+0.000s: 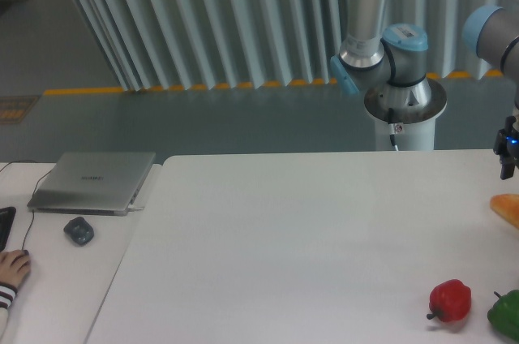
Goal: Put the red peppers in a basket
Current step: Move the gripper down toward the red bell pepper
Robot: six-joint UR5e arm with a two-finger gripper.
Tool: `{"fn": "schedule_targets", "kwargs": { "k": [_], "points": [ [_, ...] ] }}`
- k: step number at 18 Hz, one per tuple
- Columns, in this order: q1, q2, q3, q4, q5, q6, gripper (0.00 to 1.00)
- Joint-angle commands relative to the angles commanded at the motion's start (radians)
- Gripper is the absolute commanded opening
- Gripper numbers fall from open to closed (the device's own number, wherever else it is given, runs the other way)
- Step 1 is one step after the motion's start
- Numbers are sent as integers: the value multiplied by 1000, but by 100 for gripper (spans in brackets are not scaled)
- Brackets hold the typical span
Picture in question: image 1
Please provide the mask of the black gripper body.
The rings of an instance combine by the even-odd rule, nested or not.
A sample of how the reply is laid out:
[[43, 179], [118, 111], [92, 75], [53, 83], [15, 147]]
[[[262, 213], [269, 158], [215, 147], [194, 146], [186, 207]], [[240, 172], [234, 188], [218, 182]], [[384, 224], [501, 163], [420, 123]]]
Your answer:
[[497, 132], [495, 138], [494, 154], [503, 157], [518, 157], [518, 119], [516, 116], [508, 116], [504, 127]]

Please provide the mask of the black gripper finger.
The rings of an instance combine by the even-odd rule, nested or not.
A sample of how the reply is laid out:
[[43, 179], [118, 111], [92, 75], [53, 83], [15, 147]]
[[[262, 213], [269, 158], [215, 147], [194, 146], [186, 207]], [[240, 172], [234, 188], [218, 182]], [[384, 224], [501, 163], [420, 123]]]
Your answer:
[[515, 158], [509, 155], [500, 155], [500, 178], [506, 180], [512, 178], [516, 169]]

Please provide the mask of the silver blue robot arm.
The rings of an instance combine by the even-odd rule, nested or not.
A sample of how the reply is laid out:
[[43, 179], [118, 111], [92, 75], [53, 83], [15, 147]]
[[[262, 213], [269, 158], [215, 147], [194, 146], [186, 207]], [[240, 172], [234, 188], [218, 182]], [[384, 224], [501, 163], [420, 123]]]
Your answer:
[[[447, 93], [426, 77], [427, 33], [415, 24], [383, 30], [386, 0], [349, 0], [346, 38], [330, 68], [346, 94], [367, 88], [364, 108], [375, 124], [381, 151], [431, 151], [435, 122], [447, 105]], [[517, 84], [514, 114], [498, 131], [494, 153], [501, 179], [518, 170], [518, 13], [481, 6], [462, 29], [469, 49]]]

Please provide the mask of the striped sleeve forearm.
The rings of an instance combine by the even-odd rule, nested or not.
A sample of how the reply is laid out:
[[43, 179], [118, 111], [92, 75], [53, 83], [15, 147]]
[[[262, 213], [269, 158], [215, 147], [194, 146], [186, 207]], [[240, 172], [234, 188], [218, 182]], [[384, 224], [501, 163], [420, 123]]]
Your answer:
[[4, 334], [9, 319], [9, 309], [13, 304], [18, 291], [12, 285], [1, 283], [0, 285], [0, 331]]

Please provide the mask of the person's hand on mouse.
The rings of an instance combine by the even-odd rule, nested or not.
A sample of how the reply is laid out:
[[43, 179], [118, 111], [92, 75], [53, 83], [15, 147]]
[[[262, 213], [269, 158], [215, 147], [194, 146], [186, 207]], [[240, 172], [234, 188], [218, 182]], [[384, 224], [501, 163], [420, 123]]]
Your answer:
[[24, 251], [25, 250], [14, 250], [11, 252], [1, 252], [1, 283], [12, 285], [16, 289], [19, 289], [23, 284], [25, 279], [22, 278], [21, 266], [25, 261]]

